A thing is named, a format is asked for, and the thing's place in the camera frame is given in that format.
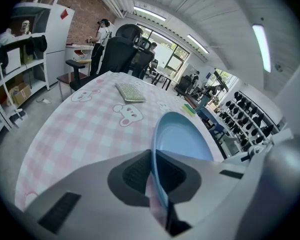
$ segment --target ceiling light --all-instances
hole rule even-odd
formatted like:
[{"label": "ceiling light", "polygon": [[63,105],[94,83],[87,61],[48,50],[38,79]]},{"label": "ceiling light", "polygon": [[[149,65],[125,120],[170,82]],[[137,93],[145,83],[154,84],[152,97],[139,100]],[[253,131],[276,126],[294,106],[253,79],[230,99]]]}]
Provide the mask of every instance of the ceiling light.
[{"label": "ceiling light", "polygon": [[171,43],[171,44],[173,44],[172,41],[170,41],[168,38],[164,37],[163,35],[158,34],[157,32],[154,32],[154,31],[153,31],[152,34],[155,34],[155,35],[157,35],[158,37],[160,37],[160,38],[162,38],[162,39],[168,41],[168,42]]},{"label": "ceiling light", "polygon": [[253,25],[252,28],[255,33],[256,39],[258,40],[259,43],[259,48],[263,60],[263,68],[264,70],[271,72],[270,52],[269,52],[269,46],[268,46],[265,28],[262,25],[257,25],[257,24]]},{"label": "ceiling light", "polygon": [[140,8],[140,7],[137,7],[137,6],[134,6],[133,8],[134,8],[135,10],[137,10],[137,11],[140,11],[140,12],[143,12],[143,13],[145,13],[145,14],[149,14],[149,15],[151,15],[151,16],[153,16],[153,17],[156,17],[156,18],[158,18],[158,19],[160,19],[160,20],[162,20],[162,21],[165,21],[165,20],[166,20],[165,17],[162,17],[162,16],[160,16],[159,14],[156,14],[156,13],[154,13],[154,12],[152,12],[152,11],[149,11],[149,10],[146,10],[146,9],[143,9],[143,8]]},{"label": "ceiling light", "polygon": [[188,38],[190,38],[192,41],[194,41],[206,54],[208,54],[209,52],[196,40],[194,39],[191,35],[187,35]]}]

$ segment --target floor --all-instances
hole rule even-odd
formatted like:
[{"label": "floor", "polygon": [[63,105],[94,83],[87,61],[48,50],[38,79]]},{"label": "floor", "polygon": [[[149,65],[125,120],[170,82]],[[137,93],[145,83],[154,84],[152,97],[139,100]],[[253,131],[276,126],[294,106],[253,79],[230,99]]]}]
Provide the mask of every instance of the floor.
[{"label": "floor", "polygon": [[[151,83],[152,79],[144,78],[144,81]],[[161,88],[162,85],[163,82],[159,82],[157,87]],[[63,97],[66,99],[70,95],[69,87],[62,84],[61,88]],[[167,91],[177,95],[173,85],[170,85]],[[41,101],[42,98],[49,100],[51,104],[37,102]],[[15,202],[19,170],[30,144],[49,116],[61,103],[58,84],[52,85],[49,91],[42,88],[21,107],[27,113],[28,118],[20,128],[14,127],[11,131],[2,129],[0,133],[0,195],[8,202],[13,204]]]}]

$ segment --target ceiling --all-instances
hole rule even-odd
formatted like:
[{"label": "ceiling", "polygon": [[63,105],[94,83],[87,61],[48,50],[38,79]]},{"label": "ceiling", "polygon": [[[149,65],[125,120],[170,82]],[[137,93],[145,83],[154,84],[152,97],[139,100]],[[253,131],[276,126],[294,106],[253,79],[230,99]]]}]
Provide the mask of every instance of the ceiling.
[{"label": "ceiling", "polygon": [[[203,62],[227,71],[273,99],[300,63],[300,26],[281,0],[114,0],[122,12],[162,25],[187,42]],[[166,18],[162,21],[133,6]],[[253,24],[265,27],[272,63],[263,70]],[[209,54],[187,35],[192,35]]]}]

